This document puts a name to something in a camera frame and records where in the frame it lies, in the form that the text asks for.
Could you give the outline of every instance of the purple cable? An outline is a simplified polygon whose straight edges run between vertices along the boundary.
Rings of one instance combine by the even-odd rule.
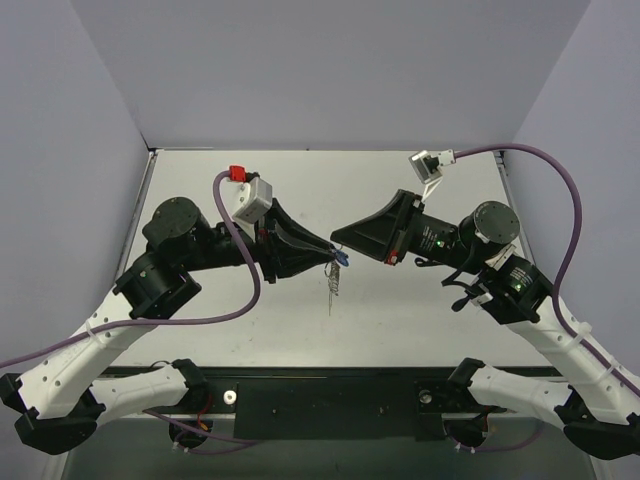
[[[146,413],[147,415],[151,415],[152,417],[156,417],[160,420],[163,420],[167,423],[171,423],[176,427],[180,427],[182,430],[187,432],[195,433],[196,435],[200,435],[202,437],[212,438],[213,440],[220,440],[222,442],[230,442],[230,443],[239,443],[241,445],[255,445],[257,442],[253,440],[242,440],[240,438],[226,437],[224,435],[216,435],[213,433],[205,432],[199,428],[192,427],[191,425],[187,425],[186,423],[180,422],[171,417],[167,417],[166,415],[162,415],[161,413],[154,412],[153,410],[143,410],[142,413]]]
[[[538,440],[541,436],[542,433],[544,432],[544,423],[540,422],[538,424],[538,427],[536,428],[536,431],[533,432],[533,434],[527,438],[526,440],[517,443],[515,445],[509,445],[506,447],[478,447],[476,448],[474,451],[476,453],[504,453],[504,452],[514,452],[516,450],[521,450],[525,447],[528,447],[529,445],[531,445],[533,442],[535,442],[536,440]],[[460,443],[458,440],[456,440],[454,437],[451,437],[451,439],[460,444],[460,448],[464,451],[470,452],[471,448],[467,447],[466,445],[463,445],[462,443]]]
[[[193,449],[193,450],[188,450],[187,453],[190,455],[225,455],[227,453],[235,453],[235,452],[239,452],[240,450],[245,450],[247,448],[255,447],[256,445],[257,443],[252,443],[250,445],[240,445],[239,447],[230,448],[229,450],[219,450],[219,451]]]
[[[567,185],[569,189],[569,193],[571,194],[571,200],[573,201],[573,231],[571,232],[571,240],[569,241],[569,246],[567,247],[567,253],[565,253],[564,258],[562,259],[562,263],[560,264],[560,268],[558,269],[558,273],[556,275],[556,279],[553,282],[553,290],[551,292],[551,301],[553,303],[553,311],[558,317],[558,321],[562,328],[571,336],[571,338],[575,338],[578,336],[578,333],[571,328],[569,322],[562,315],[562,311],[560,310],[560,285],[564,280],[564,277],[567,273],[567,269],[569,268],[569,264],[573,259],[573,255],[576,251],[576,247],[578,246],[578,240],[580,239],[580,231],[582,230],[582,201],[580,200],[580,193],[578,192],[578,187],[576,186],[573,178],[564,168],[558,160],[553,158],[546,152],[543,152],[540,149],[535,147],[531,147],[529,145],[523,145],[520,143],[496,143],[494,145],[487,145],[486,147],[472,148],[469,150],[463,150],[462,152],[458,152],[455,154],[456,159],[468,157],[471,155],[476,155],[478,153],[485,152],[493,152],[496,150],[518,150],[525,153],[530,153],[531,155],[535,155],[538,158],[541,158],[549,165],[551,165],[556,172],[560,174],[564,183]],[[611,362],[607,360],[600,351],[594,347],[587,340],[581,340],[580,344],[587,349],[589,353],[591,353],[607,370],[611,368]],[[626,385],[629,390],[631,390],[638,398],[640,398],[640,388],[638,388],[631,380],[629,380],[620,370],[614,368],[612,370],[612,375],[621,381],[624,385]]]
[[[258,299],[260,298],[260,276],[258,274],[258,270],[253,263],[253,258],[251,257],[251,253],[244,244],[242,237],[238,233],[237,228],[233,224],[233,220],[227,213],[227,210],[224,207],[224,203],[222,202],[222,197],[220,195],[220,184],[222,180],[229,177],[229,172],[224,171],[218,174],[218,176],[213,181],[213,199],[216,203],[216,207],[220,212],[220,216],[222,217],[222,221],[225,223],[227,230],[231,234],[231,238],[235,242],[238,250],[242,254],[242,258],[244,258],[247,266],[249,267],[249,272],[251,273],[251,277],[253,279],[253,296],[249,303],[247,303],[240,310],[237,310],[232,313],[226,313],[224,315],[219,315],[217,317],[211,318],[198,318],[198,319],[187,319],[187,320],[150,320],[146,318],[140,318],[136,320],[120,320],[117,322],[112,322],[106,325],[100,325],[91,331],[94,334],[105,332],[107,330],[113,330],[114,328],[121,327],[141,327],[141,326],[186,326],[186,325],[211,325],[213,323],[221,323],[227,322],[229,320],[234,320],[238,317],[241,317],[249,310],[251,310],[256,303],[258,303]],[[89,334],[87,332],[80,333],[73,337],[67,338],[61,342],[56,343],[55,345],[51,345],[50,347],[43,348],[42,350],[38,350],[37,352],[33,352],[27,355],[23,355],[21,357],[12,358],[10,360],[5,360],[4,362],[0,362],[0,369],[7,368],[18,363],[26,362],[29,360],[33,360],[34,358],[42,357],[43,355],[48,355],[50,353],[55,352],[64,347],[68,347],[69,345],[73,345],[81,340],[89,338]]]

